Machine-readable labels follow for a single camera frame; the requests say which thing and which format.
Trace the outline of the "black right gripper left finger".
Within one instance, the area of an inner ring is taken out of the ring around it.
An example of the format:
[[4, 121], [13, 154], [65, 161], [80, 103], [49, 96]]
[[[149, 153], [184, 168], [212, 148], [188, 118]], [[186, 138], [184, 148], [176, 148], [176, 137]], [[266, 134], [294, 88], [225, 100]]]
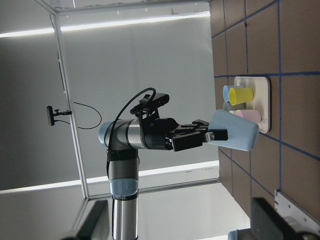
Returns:
[[108, 240], [109, 239], [109, 206], [107, 200], [94, 203], [80, 229], [76, 240]]

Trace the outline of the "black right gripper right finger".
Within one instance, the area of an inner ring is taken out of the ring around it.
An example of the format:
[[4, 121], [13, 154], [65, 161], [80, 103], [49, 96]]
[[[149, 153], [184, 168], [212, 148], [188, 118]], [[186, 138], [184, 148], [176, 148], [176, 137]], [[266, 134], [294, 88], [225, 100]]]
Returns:
[[297, 232], [262, 197], [251, 200], [251, 231], [257, 240], [299, 240]]

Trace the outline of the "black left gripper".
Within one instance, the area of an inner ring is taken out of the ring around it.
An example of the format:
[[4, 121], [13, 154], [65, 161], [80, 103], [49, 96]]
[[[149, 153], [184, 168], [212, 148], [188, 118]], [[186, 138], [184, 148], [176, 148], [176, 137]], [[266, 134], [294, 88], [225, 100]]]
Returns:
[[150, 150], [174, 150], [175, 152], [200, 147], [211, 141], [228, 140], [226, 129], [209, 129], [209, 122], [197, 119], [179, 125], [173, 118], [146, 117], [139, 121], [142, 141]]

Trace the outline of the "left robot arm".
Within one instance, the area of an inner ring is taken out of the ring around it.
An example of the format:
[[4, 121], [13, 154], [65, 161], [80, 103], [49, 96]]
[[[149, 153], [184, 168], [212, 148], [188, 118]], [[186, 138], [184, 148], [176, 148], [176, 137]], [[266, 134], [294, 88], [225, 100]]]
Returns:
[[195, 120], [178, 124], [173, 118], [120, 119], [104, 123], [98, 133], [106, 146], [107, 176], [112, 195], [112, 238], [138, 239], [139, 150], [173, 150], [200, 147], [210, 141], [226, 141], [225, 128], [210, 129]]

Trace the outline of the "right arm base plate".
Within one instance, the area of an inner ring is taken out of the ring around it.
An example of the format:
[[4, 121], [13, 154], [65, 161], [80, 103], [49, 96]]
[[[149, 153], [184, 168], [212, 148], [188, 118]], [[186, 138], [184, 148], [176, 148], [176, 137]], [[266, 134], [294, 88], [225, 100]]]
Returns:
[[320, 221], [282, 191], [274, 191], [274, 209], [296, 231], [320, 236]]

